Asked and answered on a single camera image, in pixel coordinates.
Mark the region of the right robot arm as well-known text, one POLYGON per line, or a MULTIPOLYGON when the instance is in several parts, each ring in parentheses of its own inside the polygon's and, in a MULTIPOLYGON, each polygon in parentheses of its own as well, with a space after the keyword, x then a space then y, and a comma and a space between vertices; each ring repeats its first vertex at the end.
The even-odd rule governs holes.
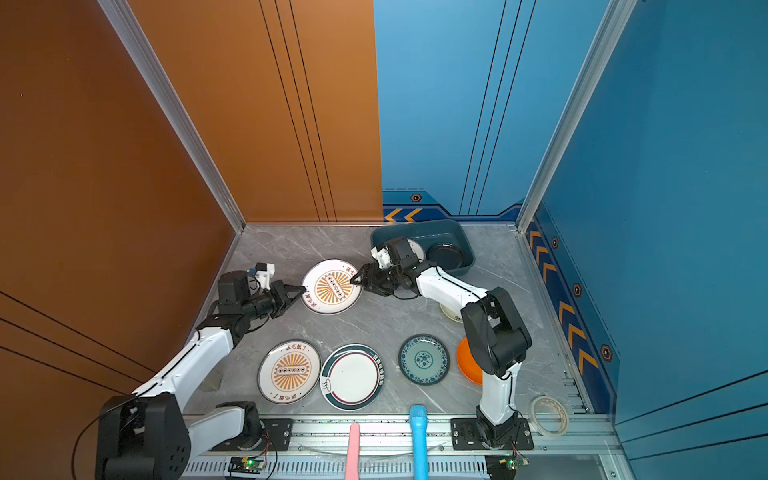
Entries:
POLYGON ((510 449, 530 431, 516 405, 519 372, 532 337, 507 290, 466 283, 429 260, 421 260, 404 237, 371 250, 373 261, 351 283, 383 297, 408 290, 462 317, 473 360, 483 371, 476 429, 489 449, 510 449))

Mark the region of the white plate green red rim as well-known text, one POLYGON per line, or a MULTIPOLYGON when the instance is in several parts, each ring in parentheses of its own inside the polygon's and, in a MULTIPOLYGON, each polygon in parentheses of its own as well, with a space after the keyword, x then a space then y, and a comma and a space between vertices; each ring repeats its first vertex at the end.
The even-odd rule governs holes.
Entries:
POLYGON ((319 387, 334 408, 355 411, 371 404, 385 381, 380 355, 365 344, 347 344, 332 352, 323 364, 319 387))

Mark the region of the cream yellow plate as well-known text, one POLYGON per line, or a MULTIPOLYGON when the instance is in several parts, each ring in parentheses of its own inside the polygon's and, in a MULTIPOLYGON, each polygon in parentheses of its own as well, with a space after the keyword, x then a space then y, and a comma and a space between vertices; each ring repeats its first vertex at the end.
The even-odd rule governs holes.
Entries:
POLYGON ((440 305, 440 309, 449 320, 455 323, 463 322, 463 319, 460 313, 454 312, 453 310, 451 310, 450 308, 446 307, 443 304, 440 305))

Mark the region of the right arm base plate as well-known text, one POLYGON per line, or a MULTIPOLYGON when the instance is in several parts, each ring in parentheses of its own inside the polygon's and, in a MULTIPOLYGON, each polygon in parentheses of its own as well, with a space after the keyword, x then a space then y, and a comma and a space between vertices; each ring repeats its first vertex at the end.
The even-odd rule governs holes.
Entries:
POLYGON ((456 451, 532 451, 535 448, 533 434, 524 417, 510 418, 502 425, 493 425, 486 419, 453 418, 450 427, 456 451))

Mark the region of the teal patterned plate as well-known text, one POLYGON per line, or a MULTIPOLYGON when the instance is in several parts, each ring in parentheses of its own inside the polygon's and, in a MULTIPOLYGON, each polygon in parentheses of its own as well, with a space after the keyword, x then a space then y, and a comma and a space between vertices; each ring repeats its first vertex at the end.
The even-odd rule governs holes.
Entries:
POLYGON ((399 354, 401 373, 412 383, 430 386, 440 383, 450 369, 450 355, 436 337, 418 334, 407 338, 399 354))

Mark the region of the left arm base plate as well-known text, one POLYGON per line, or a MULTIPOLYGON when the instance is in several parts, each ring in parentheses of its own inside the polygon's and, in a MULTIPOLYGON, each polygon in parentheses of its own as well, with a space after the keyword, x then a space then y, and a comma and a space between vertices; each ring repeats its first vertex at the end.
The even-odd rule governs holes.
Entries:
POLYGON ((211 452, 262 452, 265 449, 284 452, 289 449, 294 421, 290 418, 267 418, 261 420, 261 436, 251 437, 242 433, 224 440, 211 452))

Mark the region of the black plate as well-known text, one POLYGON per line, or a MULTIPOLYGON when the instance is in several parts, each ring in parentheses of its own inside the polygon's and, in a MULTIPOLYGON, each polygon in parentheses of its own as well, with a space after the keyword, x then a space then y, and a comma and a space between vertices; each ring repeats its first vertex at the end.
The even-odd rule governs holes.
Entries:
POLYGON ((426 252, 426 259, 437 264, 446 271, 460 269, 465 264, 465 254, 463 250, 453 243, 432 245, 426 252))

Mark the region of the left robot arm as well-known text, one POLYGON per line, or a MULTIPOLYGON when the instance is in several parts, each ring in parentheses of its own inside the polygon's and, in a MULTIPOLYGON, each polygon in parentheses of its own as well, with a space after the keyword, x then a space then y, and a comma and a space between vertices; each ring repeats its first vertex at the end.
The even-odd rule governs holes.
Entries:
POLYGON ((191 340, 150 380, 103 405, 96 478, 178 479, 191 460, 227 440, 261 444, 264 427, 252 401, 227 402, 192 421, 183 411, 246 335, 285 314, 305 294, 305 287, 273 275, 268 263, 222 274, 218 297, 191 340))

